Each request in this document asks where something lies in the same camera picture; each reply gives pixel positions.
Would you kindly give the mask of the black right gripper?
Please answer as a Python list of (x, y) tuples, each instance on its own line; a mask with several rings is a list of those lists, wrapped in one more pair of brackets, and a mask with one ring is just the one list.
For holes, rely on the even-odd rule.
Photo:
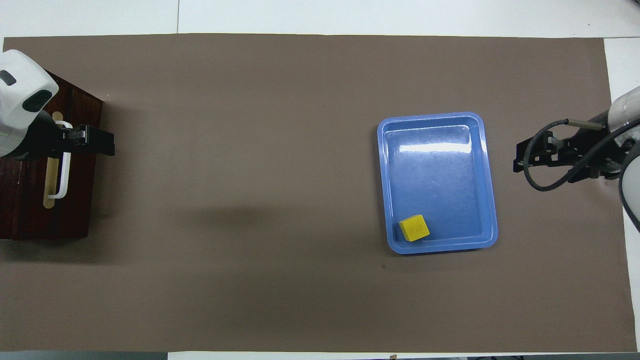
[[(570, 137), (559, 139), (551, 131), (546, 131), (536, 139), (531, 138), (532, 149), (530, 151), (529, 166), (538, 167), (573, 167), (587, 155), (598, 143), (610, 134), (607, 125), (601, 124), (599, 129), (595, 126), (580, 127)], [(529, 141), (522, 141), (516, 145), (516, 154), (513, 160), (514, 173), (524, 170), (525, 152), (530, 145)], [(615, 140), (610, 140), (596, 151), (587, 164), (574, 175), (569, 183), (580, 182), (587, 178), (596, 179), (604, 177), (608, 180), (616, 179), (621, 171), (622, 162), (625, 159), (625, 151)]]

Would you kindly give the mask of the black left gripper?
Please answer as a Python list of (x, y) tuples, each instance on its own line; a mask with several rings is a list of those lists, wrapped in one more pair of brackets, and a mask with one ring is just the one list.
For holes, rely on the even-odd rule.
[[(4, 158), (16, 161), (35, 161), (40, 158), (61, 158), (68, 149), (67, 133), (73, 130), (56, 123), (46, 111), (40, 111), (26, 129), (26, 134), (18, 146)], [(75, 128), (75, 143), (78, 146), (96, 147), (97, 154), (115, 156), (115, 136), (113, 133), (91, 125)]]

